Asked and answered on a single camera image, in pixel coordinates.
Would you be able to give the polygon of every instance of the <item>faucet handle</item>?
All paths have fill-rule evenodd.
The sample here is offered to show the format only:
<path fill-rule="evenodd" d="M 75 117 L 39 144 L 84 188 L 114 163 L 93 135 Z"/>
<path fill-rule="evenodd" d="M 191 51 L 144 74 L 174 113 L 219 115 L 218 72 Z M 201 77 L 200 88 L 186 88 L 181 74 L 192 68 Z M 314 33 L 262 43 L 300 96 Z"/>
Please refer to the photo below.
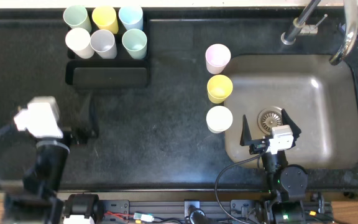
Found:
<path fill-rule="evenodd" d="M 305 25 L 301 32 L 298 35 L 316 35 L 318 31 L 318 26 L 328 17 L 327 14 L 324 15 L 316 25 Z"/>

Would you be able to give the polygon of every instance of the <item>yellow cup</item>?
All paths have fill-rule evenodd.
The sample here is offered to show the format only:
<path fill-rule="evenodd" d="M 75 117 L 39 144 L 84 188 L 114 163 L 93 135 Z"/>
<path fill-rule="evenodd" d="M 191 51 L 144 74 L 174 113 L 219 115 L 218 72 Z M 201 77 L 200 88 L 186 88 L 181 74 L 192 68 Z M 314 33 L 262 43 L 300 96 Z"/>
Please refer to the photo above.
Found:
<path fill-rule="evenodd" d="M 116 10 L 111 6 L 97 7 L 92 12 L 92 20 L 99 29 L 110 30 L 113 34 L 118 33 L 118 21 Z"/>
<path fill-rule="evenodd" d="M 225 75 L 214 75 L 206 85 L 212 103 L 222 103 L 233 91 L 233 83 Z"/>

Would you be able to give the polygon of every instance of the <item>cup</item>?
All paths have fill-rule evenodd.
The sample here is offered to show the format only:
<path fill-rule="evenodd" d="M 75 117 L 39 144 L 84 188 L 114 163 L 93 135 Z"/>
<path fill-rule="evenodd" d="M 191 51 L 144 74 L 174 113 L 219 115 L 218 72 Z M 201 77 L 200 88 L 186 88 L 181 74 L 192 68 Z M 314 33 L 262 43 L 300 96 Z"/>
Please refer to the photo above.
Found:
<path fill-rule="evenodd" d="M 221 133 L 230 128 L 233 114 L 225 106 L 214 106 L 206 114 L 206 124 L 212 133 Z"/>
<path fill-rule="evenodd" d="M 133 59 L 142 59 L 147 53 L 147 36 L 139 29 L 130 29 L 122 36 L 122 44 Z"/>
<path fill-rule="evenodd" d="M 92 20 L 99 29 L 110 30 L 113 34 L 118 33 L 118 21 L 116 10 L 111 6 L 97 7 L 92 12 Z"/>
<path fill-rule="evenodd" d="M 143 30 L 143 10 L 140 6 L 122 7 L 118 12 L 118 17 L 125 29 Z"/>
<path fill-rule="evenodd" d="M 87 59 L 93 56 L 94 50 L 91 47 L 90 33 L 83 28 L 74 28 L 68 31 L 66 35 L 66 45 L 69 49 L 72 49 L 74 53 L 83 59 Z"/>
<path fill-rule="evenodd" d="M 63 19 L 72 29 L 83 28 L 91 32 L 92 26 L 88 11 L 84 6 L 70 6 L 63 13 Z"/>
<path fill-rule="evenodd" d="M 97 30 L 91 36 L 91 47 L 102 58 L 116 58 L 117 45 L 114 35 L 108 30 Z"/>
<path fill-rule="evenodd" d="M 214 44 L 208 47 L 205 52 L 206 69 L 212 74 L 219 74 L 229 63 L 231 53 L 228 47 L 223 44 Z"/>
<path fill-rule="evenodd" d="M 225 75 L 214 75 L 206 85 L 212 103 L 222 103 L 233 91 L 233 83 Z"/>

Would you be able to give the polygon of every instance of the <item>white cup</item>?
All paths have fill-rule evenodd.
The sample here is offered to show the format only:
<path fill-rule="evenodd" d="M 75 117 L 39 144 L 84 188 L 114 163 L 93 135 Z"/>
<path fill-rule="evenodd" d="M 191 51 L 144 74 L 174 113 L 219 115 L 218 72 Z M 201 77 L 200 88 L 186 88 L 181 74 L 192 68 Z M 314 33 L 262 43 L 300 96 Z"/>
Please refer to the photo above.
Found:
<path fill-rule="evenodd" d="M 116 58 L 117 45 L 114 35 L 108 30 L 97 30 L 91 36 L 91 47 L 102 58 Z"/>
<path fill-rule="evenodd" d="M 142 59 L 147 53 L 147 36 L 139 29 L 130 29 L 122 36 L 122 44 L 133 59 Z"/>
<path fill-rule="evenodd" d="M 92 26 L 88 11 L 84 6 L 70 6 L 63 13 L 63 19 L 72 29 L 84 28 L 91 32 Z"/>
<path fill-rule="evenodd" d="M 223 44 L 214 44 L 205 52 L 206 69 L 212 74 L 220 74 L 230 62 L 231 53 Z"/>
<path fill-rule="evenodd" d="M 68 31 L 66 45 L 83 59 L 90 58 L 94 54 L 94 50 L 91 47 L 90 33 L 83 28 L 74 28 Z"/>
<path fill-rule="evenodd" d="M 118 12 L 118 17 L 125 29 L 143 30 L 143 10 L 140 6 L 122 7 Z"/>
<path fill-rule="evenodd" d="M 212 133 L 221 133 L 233 123 L 231 111 L 224 106 L 214 106 L 206 114 L 206 124 Z"/>

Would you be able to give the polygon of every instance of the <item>white wall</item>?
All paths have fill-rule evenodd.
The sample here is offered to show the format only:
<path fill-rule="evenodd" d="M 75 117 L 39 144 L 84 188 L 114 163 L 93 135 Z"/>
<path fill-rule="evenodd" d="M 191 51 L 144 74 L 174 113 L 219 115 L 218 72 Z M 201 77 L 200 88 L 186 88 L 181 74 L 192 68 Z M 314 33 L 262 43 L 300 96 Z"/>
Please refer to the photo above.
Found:
<path fill-rule="evenodd" d="M 142 7 L 251 7 L 305 6 L 310 0 L 0 0 L 0 8 L 65 8 L 74 4 L 86 7 L 114 7 L 137 4 Z M 322 0 L 319 6 L 342 6 L 343 0 Z"/>

